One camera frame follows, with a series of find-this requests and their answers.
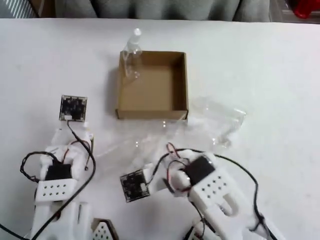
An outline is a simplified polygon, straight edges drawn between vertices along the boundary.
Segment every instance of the circuit board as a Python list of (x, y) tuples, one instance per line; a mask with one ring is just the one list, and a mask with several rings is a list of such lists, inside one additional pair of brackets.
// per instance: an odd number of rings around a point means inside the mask
[(87, 97), (62, 95), (59, 120), (84, 122), (86, 109)]
[(121, 176), (120, 181), (127, 203), (150, 196), (142, 169)]

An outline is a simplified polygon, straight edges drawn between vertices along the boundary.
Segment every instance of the open box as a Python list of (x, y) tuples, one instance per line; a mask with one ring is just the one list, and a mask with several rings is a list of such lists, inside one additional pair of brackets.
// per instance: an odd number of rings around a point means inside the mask
[(118, 119), (187, 119), (187, 62), (184, 52), (143, 51), (140, 77), (126, 77), (120, 54)]

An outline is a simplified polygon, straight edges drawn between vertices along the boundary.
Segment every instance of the gray fabric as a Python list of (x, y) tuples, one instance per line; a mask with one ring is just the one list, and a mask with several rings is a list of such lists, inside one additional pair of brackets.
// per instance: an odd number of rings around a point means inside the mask
[(55, 0), (58, 18), (269, 22), (270, 0)]

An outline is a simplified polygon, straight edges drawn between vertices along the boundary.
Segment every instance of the plastic wrap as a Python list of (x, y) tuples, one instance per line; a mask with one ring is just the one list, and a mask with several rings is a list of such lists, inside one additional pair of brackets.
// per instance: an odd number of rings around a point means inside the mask
[(120, 138), (104, 155), (118, 158), (123, 173), (156, 163), (166, 144), (217, 152), (230, 146), (230, 134), (240, 128), (246, 113), (202, 97), (190, 101), (188, 120), (119, 120), (114, 131)]

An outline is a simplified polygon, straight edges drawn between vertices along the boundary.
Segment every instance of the white plastic bracket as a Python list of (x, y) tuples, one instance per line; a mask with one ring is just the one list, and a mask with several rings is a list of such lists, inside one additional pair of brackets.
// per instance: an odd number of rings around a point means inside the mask
[(93, 240), (114, 240), (108, 225), (105, 222), (100, 222), (93, 232)]
[(67, 200), (74, 193), (77, 182), (72, 178), (39, 181), (35, 201), (39, 203)]

